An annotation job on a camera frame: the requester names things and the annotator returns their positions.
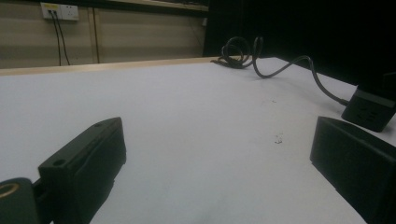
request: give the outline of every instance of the beige wall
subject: beige wall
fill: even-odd
[[[79,21],[61,21],[71,64],[97,63],[97,49],[100,63],[202,56],[203,19],[107,9],[92,12],[79,7]],[[42,18],[39,3],[0,2],[0,68],[57,66],[57,48],[53,23]]]

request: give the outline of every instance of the wall socket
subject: wall socket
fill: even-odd
[[[41,3],[41,11],[44,19],[51,19],[49,10],[56,12],[59,20],[78,21],[78,7],[69,5],[58,5],[52,3]]]

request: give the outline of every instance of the dark background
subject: dark background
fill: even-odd
[[[210,0],[204,56],[219,56],[232,36],[252,44],[261,35],[262,57],[308,55],[324,75],[380,86],[383,74],[396,71],[390,10],[390,3],[355,0]]]

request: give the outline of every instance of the table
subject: table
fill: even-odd
[[[0,71],[0,180],[36,181],[47,157],[121,117],[127,163],[92,223],[364,223],[309,160],[318,116],[344,107],[297,65],[261,79],[208,61]],[[319,78],[345,99],[356,89]],[[395,127],[370,133],[396,145]]]

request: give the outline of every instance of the white tabletop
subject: white tabletop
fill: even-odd
[[[263,73],[285,62],[259,61]],[[349,99],[353,86],[320,76]],[[344,110],[292,66],[261,79],[213,63],[0,77],[0,181],[121,117],[127,163],[92,223],[365,223],[309,160]],[[381,139],[396,145],[396,119]]]

